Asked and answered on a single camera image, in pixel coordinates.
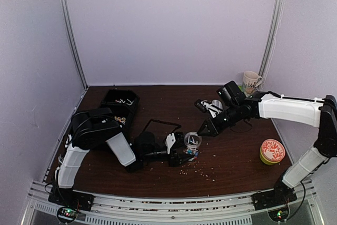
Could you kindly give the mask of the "clear plastic jar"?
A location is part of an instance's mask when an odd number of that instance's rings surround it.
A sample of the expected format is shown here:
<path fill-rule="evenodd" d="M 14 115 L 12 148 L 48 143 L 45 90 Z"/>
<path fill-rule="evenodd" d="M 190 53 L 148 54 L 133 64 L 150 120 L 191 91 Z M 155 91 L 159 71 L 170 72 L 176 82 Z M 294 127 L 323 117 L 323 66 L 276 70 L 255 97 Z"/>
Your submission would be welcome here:
<path fill-rule="evenodd" d="M 184 137 L 184 152 L 192 157 L 188 161 L 193 161 L 197 159 L 199 155 L 199 147 L 202 143 L 202 137 L 199 136 L 196 132 L 188 132 Z"/>

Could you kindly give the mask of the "clear jar lid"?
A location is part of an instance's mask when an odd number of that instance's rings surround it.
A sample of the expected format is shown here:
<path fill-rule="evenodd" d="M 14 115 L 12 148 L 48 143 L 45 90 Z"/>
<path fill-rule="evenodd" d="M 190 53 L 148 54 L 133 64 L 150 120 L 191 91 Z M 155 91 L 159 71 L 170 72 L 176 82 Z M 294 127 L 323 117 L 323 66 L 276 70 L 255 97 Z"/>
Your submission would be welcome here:
<path fill-rule="evenodd" d="M 184 137 L 184 144 L 187 148 L 198 148 L 202 143 L 202 137 L 196 132 L 188 132 Z"/>

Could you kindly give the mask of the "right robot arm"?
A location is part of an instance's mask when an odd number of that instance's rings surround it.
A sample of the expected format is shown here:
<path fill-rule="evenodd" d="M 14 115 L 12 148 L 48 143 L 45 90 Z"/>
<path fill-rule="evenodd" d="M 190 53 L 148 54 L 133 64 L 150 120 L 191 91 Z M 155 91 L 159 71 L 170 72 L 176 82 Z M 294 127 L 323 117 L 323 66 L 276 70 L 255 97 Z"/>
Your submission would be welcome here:
<path fill-rule="evenodd" d="M 239 86 L 230 81 L 217 90 L 226 108 L 222 109 L 206 100 L 196 100 L 194 105 L 209 113 L 197 134 L 216 137 L 241 120 L 277 119 L 302 123 L 319 130 L 313 145 L 281 176 L 270 193 L 273 204 L 282 204 L 294 188 L 329 159 L 336 157 L 336 98 L 304 99 L 287 97 L 272 91 L 256 91 L 246 96 Z"/>

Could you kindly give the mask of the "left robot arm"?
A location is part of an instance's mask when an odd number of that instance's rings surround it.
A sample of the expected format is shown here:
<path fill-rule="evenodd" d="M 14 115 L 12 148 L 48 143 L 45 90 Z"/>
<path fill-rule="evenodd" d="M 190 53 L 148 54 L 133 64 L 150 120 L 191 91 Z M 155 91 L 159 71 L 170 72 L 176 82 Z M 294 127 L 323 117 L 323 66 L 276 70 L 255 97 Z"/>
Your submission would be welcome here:
<path fill-rule="evenodd" d="M 72 116 L 65 153 L 58 159 L 59 166 L 53 178 L 55 197 L 64 206 L 71 206 L 76 200 L 71 190 L 85 156 L 102 145 L 110 148 L 128 172 L 140 170 L 144 162 L 151 160 L 164 159 L 170 167 L 178 167 L 195 158 L 192 151 L 182 151 L 186 145 L 179 124 L 172 125 L 174 130 L 163 145 L 157 144 L 154 134 L 147 130 L 130 142 L 128 132 L 134 115 L 135 111 L 127 107 L 101 106 Z"/>

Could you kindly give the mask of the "black three-compartment candy bin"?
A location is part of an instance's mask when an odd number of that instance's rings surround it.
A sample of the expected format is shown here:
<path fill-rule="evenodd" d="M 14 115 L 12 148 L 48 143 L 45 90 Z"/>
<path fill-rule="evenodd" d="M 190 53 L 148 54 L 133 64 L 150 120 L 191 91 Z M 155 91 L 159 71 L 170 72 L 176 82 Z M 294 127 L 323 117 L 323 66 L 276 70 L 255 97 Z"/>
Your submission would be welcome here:
<path fill-rule="evenodd" d="M 120 98 L 135 100 L 135 102 L 132 106 L 116 103 L 115 100 Z M 122 124 L 122 126 L 123 133 L 128 141 L 130 140 L 130 128 L 132 126 L 139 101 L 140 97 L 132 90 L 112 89 L 106 92 L 99 106 L 99 108 L 109 108 L 113 117 L 126 117 L 126 123 L 125 125 Z"/>

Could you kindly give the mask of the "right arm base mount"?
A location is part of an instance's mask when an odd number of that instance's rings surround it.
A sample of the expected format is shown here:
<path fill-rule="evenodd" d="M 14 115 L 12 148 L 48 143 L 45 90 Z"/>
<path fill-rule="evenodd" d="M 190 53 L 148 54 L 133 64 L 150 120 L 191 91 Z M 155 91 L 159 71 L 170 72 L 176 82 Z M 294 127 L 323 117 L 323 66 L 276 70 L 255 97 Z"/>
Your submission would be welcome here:
<path fill-rule="evenodd" d="M 287 222 L 292 219 L 302 207 L 306 196 L 306 189 L 301 181 L 300 184 L 303 187 L 304 196 L 298 208 L 291 212 L 289 204 L 298 198 L 294 188 L 288 187 L 282 180 L 283 175 L 278 178 L 272 190 L 258 191 L 251 196 L 255 210 L 269 209 L 269 218 L 277 223 Z"/>

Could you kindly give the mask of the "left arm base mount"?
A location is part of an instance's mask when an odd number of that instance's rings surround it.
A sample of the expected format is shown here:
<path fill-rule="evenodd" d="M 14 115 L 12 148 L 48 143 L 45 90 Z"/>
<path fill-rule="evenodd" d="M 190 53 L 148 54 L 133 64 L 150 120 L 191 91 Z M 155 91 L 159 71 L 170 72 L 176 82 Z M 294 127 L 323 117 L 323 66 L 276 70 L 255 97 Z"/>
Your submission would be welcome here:
<path fill-rule="evenodd" d="M 69 224 L 74 222 L 81 211 L 91 211 L 94 196 L 70 189 L 61 189 L 56 180 L 52 180 L 44 186 L 48 193 L 48 201 L 60 207 L 56 211 L 59 222 Z"/>

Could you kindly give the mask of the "metal scoop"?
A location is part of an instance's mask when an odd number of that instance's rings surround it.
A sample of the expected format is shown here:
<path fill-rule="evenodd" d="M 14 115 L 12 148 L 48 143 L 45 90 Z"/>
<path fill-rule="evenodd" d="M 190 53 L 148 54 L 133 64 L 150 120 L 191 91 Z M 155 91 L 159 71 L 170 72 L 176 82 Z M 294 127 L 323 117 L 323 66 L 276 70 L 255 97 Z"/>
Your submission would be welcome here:
<path fill-rule="evenodd" d="M 219 101 L 219 100 L 213 100 L 213 101 L 212 101 L 212 104 L 213 104 L 215 107 L 217 107 L 218 109 L 220 109 L 220 110 L 223 109 L 223 104 L 222 104 L 222 102 Z"/>

